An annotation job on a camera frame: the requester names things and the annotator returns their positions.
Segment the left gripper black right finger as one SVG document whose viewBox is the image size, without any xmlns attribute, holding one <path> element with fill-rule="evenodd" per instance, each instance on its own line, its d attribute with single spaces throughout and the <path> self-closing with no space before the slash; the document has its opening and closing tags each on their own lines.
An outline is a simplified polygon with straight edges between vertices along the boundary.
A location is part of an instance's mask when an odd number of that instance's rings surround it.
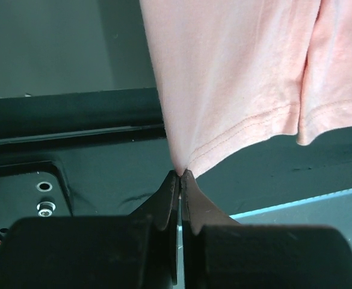
<svg viewBox="0 0 352 289">
<path fill-rule="evenodd" d="M 180 178 L 186 288 L 352 288 L 352 250 L 329 226 L 242 225 Z"/>
</svg>

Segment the salmon pink t shirt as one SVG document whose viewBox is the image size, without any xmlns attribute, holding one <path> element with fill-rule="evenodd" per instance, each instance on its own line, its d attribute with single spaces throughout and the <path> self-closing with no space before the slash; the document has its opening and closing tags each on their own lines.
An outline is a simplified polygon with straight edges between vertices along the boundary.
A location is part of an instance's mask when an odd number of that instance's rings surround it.
<svg viewBox="0 0 352 289">
<path fill-rule="evenodd" d="M 175 171 L 352 126 L 352 1 L 141 1 Z"/>
</svg>

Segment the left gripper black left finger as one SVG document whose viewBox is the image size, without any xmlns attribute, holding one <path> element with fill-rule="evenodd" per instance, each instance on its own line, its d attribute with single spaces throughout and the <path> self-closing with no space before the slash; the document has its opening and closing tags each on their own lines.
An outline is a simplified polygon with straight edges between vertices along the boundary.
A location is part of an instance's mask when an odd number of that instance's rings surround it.
<svg viewBox="0 0 352 289">
<path fill-rule="evenodd" d="M 0 288 L 172 288 L 179 177 L 126 216 L 30 217 L 0 245 Z"/>
</svg>

